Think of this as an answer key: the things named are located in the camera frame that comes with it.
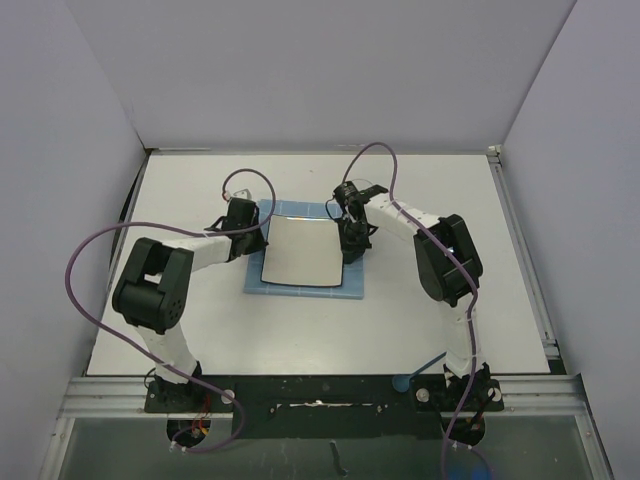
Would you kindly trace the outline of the square white plate dark rim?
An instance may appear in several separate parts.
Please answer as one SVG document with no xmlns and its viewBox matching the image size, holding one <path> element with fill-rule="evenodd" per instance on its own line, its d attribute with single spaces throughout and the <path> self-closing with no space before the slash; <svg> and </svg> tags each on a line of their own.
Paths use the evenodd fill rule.
<svg viewBox="0 0 640 480">
<path fill-rule="evenodd" d="M 337 224 L 329 219 L 273 216 L 261 280 L 294 287 L 338 287 L 343 253 Z"/>
</svg>

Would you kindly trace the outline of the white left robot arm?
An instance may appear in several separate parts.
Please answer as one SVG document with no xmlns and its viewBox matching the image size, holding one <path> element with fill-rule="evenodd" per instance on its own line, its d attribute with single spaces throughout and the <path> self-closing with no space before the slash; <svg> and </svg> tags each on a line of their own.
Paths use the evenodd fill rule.
<svg viewBox="0 0 640 480">
<path fill-rule="evenodd" d="M 256 202 L 233 198 L 227 214 L 206 229 L 206 237 L 165 242 L 141 237 L 120 275 L 112 307 L 143 339 L 154 357 L 156 377 L 170 385 L 168 399 L 180 410 L 195 409 L 204 395 L 203 385 L 194 379 L 200 364 L 180 326 L 191 275 L 264 250 L 259 214 Z"/>
</svg>

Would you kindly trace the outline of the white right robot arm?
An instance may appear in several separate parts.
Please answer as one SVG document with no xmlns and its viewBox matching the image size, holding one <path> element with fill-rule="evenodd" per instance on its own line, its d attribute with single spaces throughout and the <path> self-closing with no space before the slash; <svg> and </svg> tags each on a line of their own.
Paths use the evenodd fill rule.
<svg viewBox="0 0 640 480">
<path fill-rule="evenodd" d="M 345 264 L 361 258 L 379 230 L 414 247 L 420 284 L 443 309 L 445 371 L 456 376 L 445 384 L 446 399 L 456 408 L 469 408 L 481 396 L 481 386 L 470 374 L 481 366 L 474 328 L 483 265 L 465 221 L 457 214 L 436 216 L 394 200 L 380 185 L 359 190 L 346 181 L 334 189 L 332 199 L 341 211 L 334 222 Z"/>
</svg>

